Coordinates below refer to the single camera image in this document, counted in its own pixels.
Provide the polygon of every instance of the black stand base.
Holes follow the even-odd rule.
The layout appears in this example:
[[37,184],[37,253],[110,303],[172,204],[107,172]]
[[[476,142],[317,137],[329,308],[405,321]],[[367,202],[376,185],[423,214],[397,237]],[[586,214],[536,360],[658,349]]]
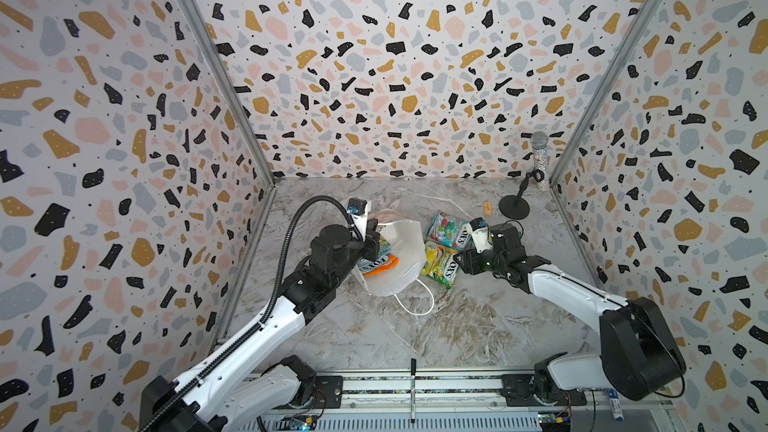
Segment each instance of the black stand base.
[[517,205],[515,205],[515,198],[516,196],[502,197],[502,200],[498,202],[498,210],[507,218],[524,219],[531,213],[531,207],[523,197],[520,197]]

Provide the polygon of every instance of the pink spot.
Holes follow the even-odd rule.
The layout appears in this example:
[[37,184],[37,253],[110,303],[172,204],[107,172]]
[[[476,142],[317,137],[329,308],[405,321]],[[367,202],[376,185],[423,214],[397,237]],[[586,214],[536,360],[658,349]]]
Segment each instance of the pink spot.
[[24,275],[29,266],[32,265],[34,260],[38,257],[38,255],[40,255],[43,247],[44,245],[38,245],[37,247],[29,249],[29,252],[25,253],[16,262],[14,262],[14,264],[10,269],[8,269],[8,272],[6,273],[12,277],[21,277]]
[[84,278],[83,285],[85,286],[86,289],[93,292],[101,288],[102,281],[100,278]]
[[111,200],[101,199],[96,210],[96,217],[101,220],[105,225],[114,227],[114,210]]
[[460,40],[464,37],[464,20],[459,19],[457,16],[453,16],[446,21],[446,32],[454,40]]
[[288,38],[288,28],[281,20],[275,17],[270,17],[266,20],[266,29],[280,40],[286,40]]
[[38,63],[33,60],[27,59],[24,56],[20,56],[13,50],[10,50],[6,46],[0,46],[0,53],[2,53],[6,59],[10,60],[13,65],[21,70],[40,70]]
[[77,119],[74,122],[74,134],[82,142],[92,144],[105,144],[111,138],[109,130],[95,117]]
[[70,65],[69,60],[67,60],[67,57],[61,57],[59,60],[56,61],[56,69],[59,72],[62,73],[69,73],[72,72],[72,65]]
[[116,314],[122,314],[125,310],[123,303],[123,285],[120,279],[112,277],[107,284],[107,290],[104,291],[104,305],[112,309]]
[[52,193],[53,191],[48,187],[27,187],[27,196],[30,197],[48,196]]

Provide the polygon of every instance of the metal frame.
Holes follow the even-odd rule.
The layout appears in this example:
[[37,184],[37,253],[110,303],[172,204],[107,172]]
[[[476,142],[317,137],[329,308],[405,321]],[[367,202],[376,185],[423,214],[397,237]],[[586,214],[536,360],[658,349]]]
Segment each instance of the metal frame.
[[640,7],[637,18],[632,22],[626,37],[621,41],[621,44],[619,44],[616,55],[608,64],[608,68],[603,75],[602,81],[598,84],[598,88],[592,95],[589,104],[587,104],[584,114],[576,124],[575,130],[571,134],[571,139],[569,139],[568,143],[565,145],[565,150],[563,150],[563,153],[560,155],[558,163],[555,164],[554,169],[549,176],[550,184],[559,182],[565,169],[568,168],[571,158],[578,150],[581,139],[585,137],[590,125],[600,113],[600,109],[608,97],[610,90],[613,89],[616,80],[619,78],[621,71],[624,70],[624,65],[629,61],[630,55],[634,52],[635,47],[638,46],[640,38],[643,35],[643,32],[645,32],[650,19],[656,15],[656,10],[659,8],[661,2],[662,0],[643,0],[643,5]]

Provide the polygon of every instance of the marker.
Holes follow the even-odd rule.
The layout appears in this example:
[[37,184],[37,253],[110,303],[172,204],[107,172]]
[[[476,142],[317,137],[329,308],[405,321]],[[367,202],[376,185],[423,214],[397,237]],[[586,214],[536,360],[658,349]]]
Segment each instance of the marker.
[[416,359],[411,359],[411,424],[416,422]]

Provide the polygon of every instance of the snack bag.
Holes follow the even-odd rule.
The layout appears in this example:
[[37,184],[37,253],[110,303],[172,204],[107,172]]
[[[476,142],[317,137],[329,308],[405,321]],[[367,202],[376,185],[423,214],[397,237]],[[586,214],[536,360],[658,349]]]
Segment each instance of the snack bag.
[[427,275],[446,288],[451,288],[459,270],[458,264],[453,260],[458,250],[427,241],[424,252],[427,254],[427,262],[422,269],[422,275]]
[[472,228],[469,222],[438,212],[427,229],[426,237],[438,244],[462,251],[472,244]]

